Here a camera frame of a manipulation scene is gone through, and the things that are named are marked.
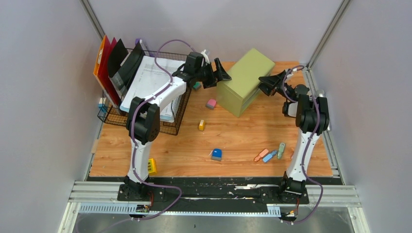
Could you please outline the green eraser block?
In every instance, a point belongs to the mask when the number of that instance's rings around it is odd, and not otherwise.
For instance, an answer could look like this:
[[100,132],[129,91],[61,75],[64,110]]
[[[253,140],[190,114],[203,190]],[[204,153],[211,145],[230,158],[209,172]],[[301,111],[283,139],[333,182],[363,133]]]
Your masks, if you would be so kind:
[[194,90],[199,90],[200,88],[202,87],[202,84],[200,83],[200,82],[196,82],[194,85],[193,85],[193,89]]

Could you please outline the green drawer cabinet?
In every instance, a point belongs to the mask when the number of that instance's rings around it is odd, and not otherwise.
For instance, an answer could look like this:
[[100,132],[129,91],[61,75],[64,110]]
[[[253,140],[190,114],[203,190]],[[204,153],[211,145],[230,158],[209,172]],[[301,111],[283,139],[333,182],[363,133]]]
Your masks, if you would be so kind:
[[269,76],[275,67],[257,49],[249,50],[228,71],[229,81],[217,84],[217,103],[236,117],[240,117],[260,93],[259,77]]

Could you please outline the pink eraser block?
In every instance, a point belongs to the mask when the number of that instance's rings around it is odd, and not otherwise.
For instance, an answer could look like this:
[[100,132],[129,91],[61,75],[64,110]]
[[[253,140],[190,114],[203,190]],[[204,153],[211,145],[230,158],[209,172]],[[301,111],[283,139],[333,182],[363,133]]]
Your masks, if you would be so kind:
[[217,104],[217,101],[215,99],[209,99],[206,103],[206,108],[213,110],[215,109],[216,104]]

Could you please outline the yellow eraser block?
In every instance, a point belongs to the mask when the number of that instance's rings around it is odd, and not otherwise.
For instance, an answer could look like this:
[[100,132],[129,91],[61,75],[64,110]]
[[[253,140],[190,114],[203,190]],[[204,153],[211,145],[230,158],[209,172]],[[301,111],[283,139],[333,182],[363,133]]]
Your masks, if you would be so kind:
[[199,125],[198,125],[198,129],[199,129],[200,131],[204,131],[205,125],[206,125],[206,122],[205,122],[203,119],[200,120]]

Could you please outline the orange highlighter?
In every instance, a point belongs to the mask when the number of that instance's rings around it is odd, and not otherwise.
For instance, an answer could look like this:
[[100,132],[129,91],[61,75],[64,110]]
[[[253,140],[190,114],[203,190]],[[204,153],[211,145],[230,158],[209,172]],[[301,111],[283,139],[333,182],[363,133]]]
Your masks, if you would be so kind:
[[258,162],[269,153],[268,149],[263,149],[257,156],[254,157],[254,162]]

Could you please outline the blue clipboard with papers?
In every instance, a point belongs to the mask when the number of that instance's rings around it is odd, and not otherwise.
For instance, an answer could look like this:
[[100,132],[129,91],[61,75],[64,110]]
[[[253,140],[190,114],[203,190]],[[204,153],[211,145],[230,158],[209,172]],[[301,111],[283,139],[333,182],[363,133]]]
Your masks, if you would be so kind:
[[124,96],[120,109],[129,112],[131,101],[134,97],[148,99],[156,94],[170,81],[170,76],[164,71],[174,73],[184,61],[154,58],[144,55],[137,69],[133,81]]

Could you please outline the blue highlighter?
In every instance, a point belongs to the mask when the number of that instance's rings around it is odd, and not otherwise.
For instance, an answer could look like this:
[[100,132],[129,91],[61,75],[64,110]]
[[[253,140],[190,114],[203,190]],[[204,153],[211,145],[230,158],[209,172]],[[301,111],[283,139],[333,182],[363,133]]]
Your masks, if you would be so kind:
[[273,158],[276,156],[277,152],[278,152],[277,150],[273,150],[273,151],[269,152],[268,154],[266,154],[266,155],[262,158],[262,161],[263,161],[264,163],[269,162],[271,159],[273,159]]

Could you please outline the blue stamp block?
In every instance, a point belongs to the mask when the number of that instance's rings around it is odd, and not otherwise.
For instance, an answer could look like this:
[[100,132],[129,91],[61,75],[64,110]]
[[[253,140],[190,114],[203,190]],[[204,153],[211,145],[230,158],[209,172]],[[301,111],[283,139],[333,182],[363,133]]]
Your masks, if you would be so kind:
[[223,151],[221,149],[214,149],[211,152],[211,159],[214,161],[221,161],[223,156]]

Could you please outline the black folder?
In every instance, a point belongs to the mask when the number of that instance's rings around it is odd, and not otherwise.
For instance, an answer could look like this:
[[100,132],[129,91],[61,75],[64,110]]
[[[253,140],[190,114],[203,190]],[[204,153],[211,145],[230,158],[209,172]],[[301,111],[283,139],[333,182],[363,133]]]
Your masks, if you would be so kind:
[[129,88],[130,80],[134,77],[145,50],[140,45],[127,49],[121,39],[113,39],[112,51],[108,57],[108,75],[118,96],[121,98]]

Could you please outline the red folder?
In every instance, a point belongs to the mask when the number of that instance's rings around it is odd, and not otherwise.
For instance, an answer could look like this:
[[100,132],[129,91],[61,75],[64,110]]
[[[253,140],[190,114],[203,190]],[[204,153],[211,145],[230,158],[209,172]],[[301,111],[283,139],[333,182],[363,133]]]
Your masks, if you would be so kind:
[[[109,57],[111,51],[112,51],[112,47],[110,47],[108,57]],[[120,97],[118,96],[112,82],[110,81],[110,78],[109,78],[109,75],[108,75],[108,69],[107,69],[107,73],[104,75],[104,77],[107,78],[106,79],[106,91],[107,91],[106,96],[115,108],[119,108]]]

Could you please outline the black wire basket organizer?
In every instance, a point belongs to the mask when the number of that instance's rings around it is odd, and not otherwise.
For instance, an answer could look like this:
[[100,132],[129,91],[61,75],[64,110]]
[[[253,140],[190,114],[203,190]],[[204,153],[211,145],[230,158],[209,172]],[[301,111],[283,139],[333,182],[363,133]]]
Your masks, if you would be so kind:
[[[160,52],[157,58],[166,58],[178,61],[186,60],[186,55],[179,53]],[[191,93],[191,87],[188,83],[184,82],[178,77],[173,77],[173,86],[169,87],[165,92],[160,94],[159,97],[154,99],[154,102],[160,104],[160,132],[171,135],[177,135],[184,112],[187,106]],[[107,106],[107,112],[103,113],[99,111],[98,118],[107,124],[126,126],[128,113],[119,108],[115,108],[106,94],[103,92],[102,97],[106,98],[105,104]]]

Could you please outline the orange folder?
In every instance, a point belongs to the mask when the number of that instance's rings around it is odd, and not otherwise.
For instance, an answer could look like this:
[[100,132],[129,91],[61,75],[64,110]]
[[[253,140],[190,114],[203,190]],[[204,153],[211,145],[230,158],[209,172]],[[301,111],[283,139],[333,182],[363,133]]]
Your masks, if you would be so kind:
[[104,75],[107,73],[107,64],[105,63],[108,58],[109,50],[111,47],[111,43],[105,35],[102,39],[102,42],[99,47],[99,51],[96,57],[96,62],[93,70],[93,75],[95,76],[97,82],[101,86],[103,92],[107,94],[106,91],[106,79]]

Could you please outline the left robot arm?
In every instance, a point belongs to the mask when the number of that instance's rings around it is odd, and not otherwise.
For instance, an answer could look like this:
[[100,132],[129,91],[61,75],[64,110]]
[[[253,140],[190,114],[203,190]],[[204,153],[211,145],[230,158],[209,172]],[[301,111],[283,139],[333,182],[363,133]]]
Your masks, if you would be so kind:
[[196,82],[201,82],[203,88],[211,88],[220,81],[231,80],[218,58],[214,63],[211,64],[206,51],[192,51],[184,61],[147,55],[138,60],[120,105],[120,109],[128,114],[125,127],[132,152],[118,200],[146,200],[152,189],[166,188],[146,181],[151,147],[161,129],[161,112]]

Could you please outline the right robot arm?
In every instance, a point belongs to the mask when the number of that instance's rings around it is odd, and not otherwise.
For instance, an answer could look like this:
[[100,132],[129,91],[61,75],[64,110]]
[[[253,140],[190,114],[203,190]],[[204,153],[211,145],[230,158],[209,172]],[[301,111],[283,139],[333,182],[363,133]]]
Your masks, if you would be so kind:
[[286,71],[259,77],[258,87],[267,96],[279,93],[285,97],[282,112],[295,118],[298,128],[296,147],[276,192],[280,202],[293,203],[306,194],[308,165],[316,142],[329,126],[329,111],[325,97],[310,97],[308,87],[303,84],[292,87],[285,83],[286,77]]

